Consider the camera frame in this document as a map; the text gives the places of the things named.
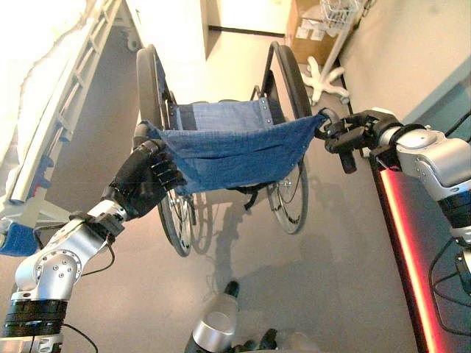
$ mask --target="wheelchair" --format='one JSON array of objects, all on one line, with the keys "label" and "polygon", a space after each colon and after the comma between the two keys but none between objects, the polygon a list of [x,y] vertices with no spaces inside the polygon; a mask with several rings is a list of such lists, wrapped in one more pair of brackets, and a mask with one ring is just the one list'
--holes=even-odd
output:
[{"label": "wheelchair", "polygon": [[[275,60],[293,121],[287,121],[281,109],[272,68]],[[302,229],[308,210],[303,156],[325,118],[312,116],[299,67],[288,46],[271,44],[261,88],[254,87],[249,101],[178,104],[152,44],[139,50],[137,74],[141,123],[135,142],[164,140],[187,181],[187,185],[169,190],[158,205],[166,237],[180,256],[188,256],[191,250],[195,193],[237,190],[251,196],[244,205],[248,210],[265,188],[270,209],[284,231],[295,234]]]}]

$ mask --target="stand base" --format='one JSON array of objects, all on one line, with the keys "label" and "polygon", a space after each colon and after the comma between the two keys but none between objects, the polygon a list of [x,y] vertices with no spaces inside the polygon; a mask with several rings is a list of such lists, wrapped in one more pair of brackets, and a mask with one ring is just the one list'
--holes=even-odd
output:
[{"label": "stand base", "polygon": [[334,68],[325,78],[319,73],[319,65],[313,57],[308,58],[308,71],[311,72],[311,77],[301,74],[302,81],[306,86],[314,89],[312,97],[310,97],[311,105],[314,106],[320,100],[322,92],[333,93],[340,96],[342,104],[348,104],[350,101],[350,93],[343,87],[334,86],[332,82],[338,79],[344,72],[344,68],[339,66]]}]

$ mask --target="cardboard box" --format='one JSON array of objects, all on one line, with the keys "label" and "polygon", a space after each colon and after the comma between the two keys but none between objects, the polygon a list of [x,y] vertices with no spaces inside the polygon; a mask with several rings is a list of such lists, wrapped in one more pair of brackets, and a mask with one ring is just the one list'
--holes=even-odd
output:
[{"label": "cardboard box", "polygon": [[321,28],[319,0],[293,0],[286,28],[286,45],[291,48],[298,63],[306,64],[312,56],[324,65],[335,38]]}]

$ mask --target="red light strip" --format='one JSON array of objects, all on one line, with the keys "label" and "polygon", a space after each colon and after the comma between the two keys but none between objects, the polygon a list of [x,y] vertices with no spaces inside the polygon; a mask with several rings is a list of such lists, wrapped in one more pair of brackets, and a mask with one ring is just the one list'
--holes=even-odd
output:
[{"label": "red light strip", "polygon": [[402,207],[402,202],[400,202],[400,194],[392,182],[391,171],[381,171],[380,175],[388,197],[389,207],[392,212],[392,218],[394,219],[400,245],[403,249],[404,258],[406,259],[406,266],[419,309],[420,321],[422,322],[428,351],[430,353],[443,352],[442,350],[438,350],[437,342],[434,338],[436,337],[436,330],[433,329],[432,325],[430,301],[427,303],[425,300],[425,291],[428,290],[428,283],[423,283],[420,280],[419,269],[416,264],[417,256],[411,246],[409,226],[404,213],[404,207]]}]

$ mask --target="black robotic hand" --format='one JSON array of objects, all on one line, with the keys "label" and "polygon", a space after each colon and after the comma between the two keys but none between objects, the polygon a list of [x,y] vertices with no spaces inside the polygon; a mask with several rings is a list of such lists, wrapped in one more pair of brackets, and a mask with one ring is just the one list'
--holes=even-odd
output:
[{"label": "black robotic hand", "polygon": [[127,220],[146,215],[165,197],[166,192],[185,180],[161,140],[147,140],[138,146],[105,188],[102,199],[118,202]]}]

